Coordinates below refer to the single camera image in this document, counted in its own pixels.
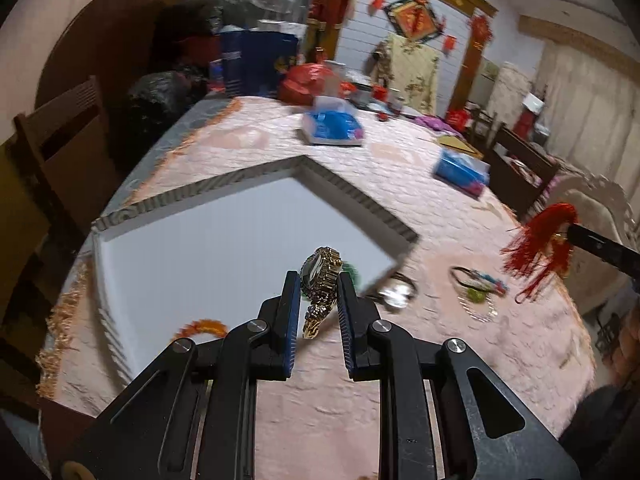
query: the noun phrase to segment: white tray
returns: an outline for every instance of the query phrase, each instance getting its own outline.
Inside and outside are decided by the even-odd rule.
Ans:
[[[93,230],[100,317],[124,384],[184,325],[216,319],[231,330],[255,318],[318,247],[339,251],[365,292],[418,239],[308,156],[167,191],[97,219]]]

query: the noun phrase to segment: black plastic bag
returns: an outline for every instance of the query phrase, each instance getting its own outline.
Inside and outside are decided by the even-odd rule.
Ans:
[[[178,0],[156,19],[150,68],[171,69],[180,59],[179,42],[193,36],[215,36],[225,25],[245,27],[240,0]]]
[[[110,155],[128,173],[162,135],[207,93],[193,66],[142,76],[129,89],[110,128]]]

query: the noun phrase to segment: black metal bracket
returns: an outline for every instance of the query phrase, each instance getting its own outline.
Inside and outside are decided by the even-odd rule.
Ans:
[[[380,381],[380,480],[436,480],[424,381],[431,382],[448,478],[579,480],[574,461],[544,425],[461,339],[413,338],[337,282],[347,370]]]
[[[54,478],[76,471],[86,480],[86,470],[100,480],[189,480],[197,470],[253,479],[256,381],[290,377],[299,309],[300,276],[290,271],[282,294],[223,340],[171,343],[74,443]]]

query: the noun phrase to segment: watch face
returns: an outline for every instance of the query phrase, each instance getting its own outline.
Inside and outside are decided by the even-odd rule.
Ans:
[[[318,276],[321,263],[322,258],[320,256],[320,252],[316,251],[314,255],[302,266],[302,281],[308,288],[313,286],[314,280],[316,279],[316,276]]]

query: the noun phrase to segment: blue tissue box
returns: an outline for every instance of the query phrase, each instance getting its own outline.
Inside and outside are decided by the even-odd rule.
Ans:
[[[434,173],[461,187],[473,196],[480,196],[489,183],[489,165],[482,160],[443,149]]]

